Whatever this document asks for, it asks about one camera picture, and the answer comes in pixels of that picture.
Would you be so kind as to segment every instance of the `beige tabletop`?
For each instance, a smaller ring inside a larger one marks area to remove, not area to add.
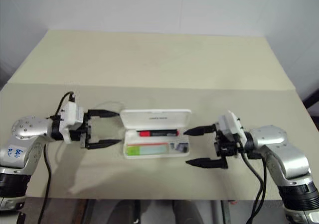
[[[17,119],[53,114],[69,90],[85,109],[191,109],[189,127],[212,124],[227,110],[241,117],[246,129],[279,126],[306,154],[319,181],[318,132],[264,38],[51,31],[1,91],[0,144]],[[95,122],[96,135],[123,137],[117,117]],[[51,143],[50,196],[254,199],[258,181],[240,158],[228,158],[228,170],[185,164],[216,158],[212,139],[191,137],[185,158],[143,160],[125,159],[122,143],[97,150],[80,149],[78,142]],[[261,162],[251,162],[261,173]],[[46,180],[41,158],[27,194],[43,196]],[[267,185],[266,199],[279,199],[270,178]]]

